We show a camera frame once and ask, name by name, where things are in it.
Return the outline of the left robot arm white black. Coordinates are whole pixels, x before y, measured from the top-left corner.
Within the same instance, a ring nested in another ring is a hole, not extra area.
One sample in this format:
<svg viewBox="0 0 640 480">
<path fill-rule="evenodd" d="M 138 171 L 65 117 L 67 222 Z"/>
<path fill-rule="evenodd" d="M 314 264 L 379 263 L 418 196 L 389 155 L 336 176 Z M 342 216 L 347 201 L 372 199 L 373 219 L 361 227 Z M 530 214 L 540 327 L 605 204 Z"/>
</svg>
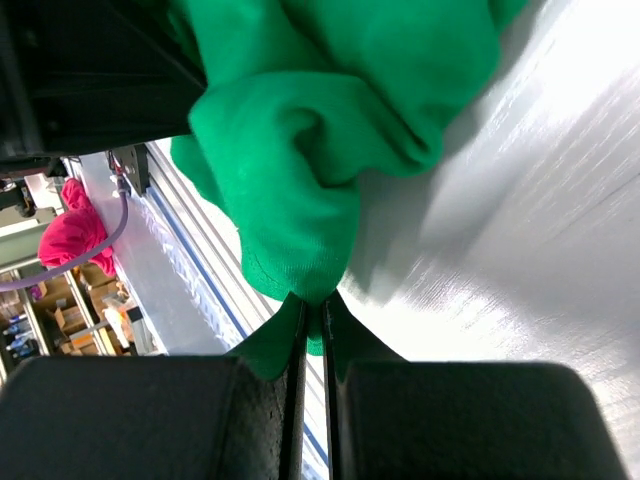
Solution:
<svg viewBox="0 0 640 480">
<path fill-rule="evenodd" d="M 160 1 L 1 4 L 1 160 L 185 135 L 206 88 Z"/>
</svg>

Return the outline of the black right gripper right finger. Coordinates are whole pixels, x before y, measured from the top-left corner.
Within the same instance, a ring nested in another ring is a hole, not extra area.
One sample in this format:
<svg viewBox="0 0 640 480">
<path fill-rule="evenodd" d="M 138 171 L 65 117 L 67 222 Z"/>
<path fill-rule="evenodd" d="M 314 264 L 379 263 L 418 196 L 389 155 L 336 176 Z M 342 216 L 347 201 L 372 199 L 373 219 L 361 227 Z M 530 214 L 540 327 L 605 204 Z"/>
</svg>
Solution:
<svg viewBox="0 0 640 480">
<path fill-rule="evenodd" d="M 322 306 L 334 479 L 623 479 L 591 390 L 548 362 L 410 362 Z"/>
</svg>

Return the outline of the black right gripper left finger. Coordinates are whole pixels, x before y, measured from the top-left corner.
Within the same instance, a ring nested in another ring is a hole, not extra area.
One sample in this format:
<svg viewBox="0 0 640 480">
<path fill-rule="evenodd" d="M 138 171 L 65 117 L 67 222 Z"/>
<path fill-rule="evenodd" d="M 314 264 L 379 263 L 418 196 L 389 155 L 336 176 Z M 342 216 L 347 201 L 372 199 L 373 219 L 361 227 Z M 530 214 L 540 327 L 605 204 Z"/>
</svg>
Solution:
<svg viewBox="0 0 640 480">
<path fill-rule="evenodd" d="M 217 356 L 40 357 L 1 391 L 5 479 L 296 479 L 306 309 Z"/>
</svg>

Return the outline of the green t shirt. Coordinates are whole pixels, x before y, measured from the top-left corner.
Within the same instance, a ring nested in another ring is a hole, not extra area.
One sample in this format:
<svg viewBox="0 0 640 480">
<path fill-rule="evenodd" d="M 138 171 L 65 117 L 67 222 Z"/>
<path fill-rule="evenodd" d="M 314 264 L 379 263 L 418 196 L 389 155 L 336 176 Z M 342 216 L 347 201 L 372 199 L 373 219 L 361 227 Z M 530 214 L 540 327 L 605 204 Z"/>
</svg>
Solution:
<svg viewBox="0 0 640 480">
<path fill-rule="evenodd" d="M 248 284 L 317 304 L 358 230 L 358 176 L 412 176 L 487 85 L 520 1 L 172 1 L 204 93 L 171 156 L 236 227 Z"/>
</svg>

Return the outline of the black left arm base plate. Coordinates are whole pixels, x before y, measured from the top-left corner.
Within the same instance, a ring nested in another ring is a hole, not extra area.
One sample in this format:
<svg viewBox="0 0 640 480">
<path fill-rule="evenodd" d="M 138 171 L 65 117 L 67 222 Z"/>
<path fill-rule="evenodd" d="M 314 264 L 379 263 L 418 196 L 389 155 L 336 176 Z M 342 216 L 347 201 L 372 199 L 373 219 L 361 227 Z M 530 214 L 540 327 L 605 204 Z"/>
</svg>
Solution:
<svg viewBox="0 0 640 480">
<path fill-rule="evenodd" d="M 143 196 L 150 186 L 149 154 L 145 144 L 119 147 L 108 152 L 110 168 L 121 173 L 138 196 Z"/>
</svg>

